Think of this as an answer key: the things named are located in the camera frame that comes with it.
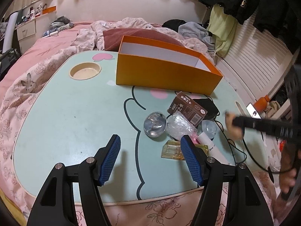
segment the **open cardboard box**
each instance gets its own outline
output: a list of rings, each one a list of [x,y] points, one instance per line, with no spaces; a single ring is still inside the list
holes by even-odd
[[[210,95],[222,74],[201,53],[167,42],[123,36],[116,84]]]

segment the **lap desk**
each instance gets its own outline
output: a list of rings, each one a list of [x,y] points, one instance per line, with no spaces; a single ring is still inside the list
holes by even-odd
[[[120,136],[121,150],[109,181],[99,188],[104,203],[152,199],[197,188],[185,161],[161,158],[168,135],[151,139],[143,131],[144,120],[150,113],[159,111],[168,116],[167,109],[177,92],[117,86],[117,57],[115,52],[76,54],[62,65],[38,96],[13,152],[16,176],[30,194],[37,196],[56,163],[65,166],[81,163],[106,146],[113,134]],[[87,80],[69,76],[75,65],[94,61],[102,68],[97,76]],[[224,79],[211,97],[221,113],[216,120],[224,127],[225,110],[239,113],[235,102],[247,113],[241,99]],[[266,166],[267,155],[260,134],[246,130],[245,141],[254,158]],[[233,164],[230,148],[220,130],[213,142]],[[236,145],[245,151],[241,143]],[[243,159],[243,155],[235,154],[237,161]],[[251,171],[259,170],[249,156],[246,164]],[[77,183],[74,199],[80,202]]]

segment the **white tube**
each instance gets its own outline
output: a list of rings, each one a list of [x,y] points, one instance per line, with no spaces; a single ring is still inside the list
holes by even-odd
[[[4,41],[3,41],[2,53],[5,53],[8,49],[11,49],[12,47],[13,35],[14,35],[18,14],[19,14],[18,12],[15,12],[9,17],[5,36],[4,36]]]
[[[230,162],[227,161],[227,159],[224,157],[224,155],[219,151],[219,149],[216,147],[216,145],[211,141],[210,138],[206,135],[206,133],[201,133],[198,137],[197,140],[204,145],[208,146],[209,149],[209,156],[214,157],[217,159],[220,163],[226,164],[226,165],[231,165]]]

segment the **orange bottle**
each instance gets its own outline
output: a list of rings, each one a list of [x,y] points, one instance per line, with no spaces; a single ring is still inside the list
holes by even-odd
[[[268,106],[268,102],[270,101],[270,98],[268,97],[268,95],[266,95],[265,97],[261,97],[259,100],[257,100],[253,106],[254,109],[260,114],[262,113],[265,108]]]

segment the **blue gripper pad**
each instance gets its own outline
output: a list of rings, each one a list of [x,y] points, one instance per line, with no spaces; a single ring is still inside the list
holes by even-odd
[[[100,185],[103,186],[106,181],[109,180],[110,175],[112,173],[113,167],[115,165],[117,156],[120,151],[120,146],[121,146],[121,140],[120,137],[117,136],[115,140],[113,141],[111,148],[106,155],[106,158],[104,159],[103,163],[101,164],[101,173],[100,173],[100,178],[99,182]]]
[[[203,178],[201,175],[201,166],[195,158],[195,155],[184,136],[181,138],[181,150],[190,171],[192,180],[195,181],[199,186],[202,186]]]

